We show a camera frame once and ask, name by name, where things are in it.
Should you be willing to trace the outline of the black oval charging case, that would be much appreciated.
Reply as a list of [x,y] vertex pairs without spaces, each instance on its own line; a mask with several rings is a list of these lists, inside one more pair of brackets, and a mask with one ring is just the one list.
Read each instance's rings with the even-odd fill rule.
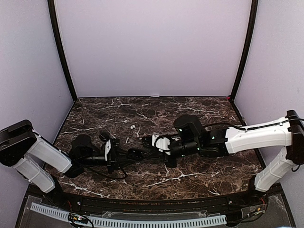
[[143,159],[143,152],[139,149],[131,148],[128,150],[127,157],[135,161],[141,161]]

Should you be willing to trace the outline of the black round charging case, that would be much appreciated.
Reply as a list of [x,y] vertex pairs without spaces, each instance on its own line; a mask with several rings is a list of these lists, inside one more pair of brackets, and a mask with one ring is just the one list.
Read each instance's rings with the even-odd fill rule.
[[99,139],[103,142],[106,142],[109,139],[111,139],[111,136],[107,131],[100,131],[99,132]]

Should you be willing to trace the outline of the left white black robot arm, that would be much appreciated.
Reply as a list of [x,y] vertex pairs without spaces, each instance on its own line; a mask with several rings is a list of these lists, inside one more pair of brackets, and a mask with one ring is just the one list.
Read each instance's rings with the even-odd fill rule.
[[122,170],[125,166],[142,159],[140,152],[124,151],[118,139],[102,136],[101,148],[92,144],[89,135],[78,135],[72,149],[65,153],[34,131],[29,120],[23,120],[4,128],[0,132],[0,162],[12,167],[29,182],[35,184],[57,207],[67,203],[67,196],[57,189],[55,178],[44,171],[34,157],[55,168],[69,178],[75,178],[92,170],[94,166],[107,167],[108,173]]

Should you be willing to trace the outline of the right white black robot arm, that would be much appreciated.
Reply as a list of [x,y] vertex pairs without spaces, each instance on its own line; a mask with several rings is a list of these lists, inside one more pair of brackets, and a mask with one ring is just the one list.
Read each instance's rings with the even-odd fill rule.
[[142,139],[146,148],[164,155],[166,166],[176,167],[176,159],[192,154],[217,158],[241,151],[280,146],[278,155],[250,183],[242,196],[247,206],[253,206],[289,170],[304,163],[304,120],[296,111],[288,110],[277,120],[251,126],[227,124],[227,128],[208,131],[195,115],[183,115],[173,123],[178,140],[172,135],[149,135]]

